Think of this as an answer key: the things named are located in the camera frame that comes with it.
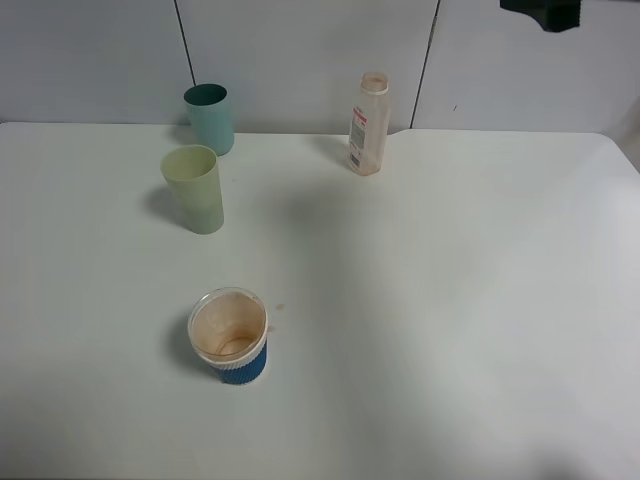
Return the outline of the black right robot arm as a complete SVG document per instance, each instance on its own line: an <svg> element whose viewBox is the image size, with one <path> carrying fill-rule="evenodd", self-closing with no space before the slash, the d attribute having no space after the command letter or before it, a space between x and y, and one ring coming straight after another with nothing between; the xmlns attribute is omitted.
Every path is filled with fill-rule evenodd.
<svg viewBox="0 0 640 480"><path fill-rule="evenodd" d="M543 31L560 33L580 26L581 0L501 0L504 10L526 15Z"/></svg>

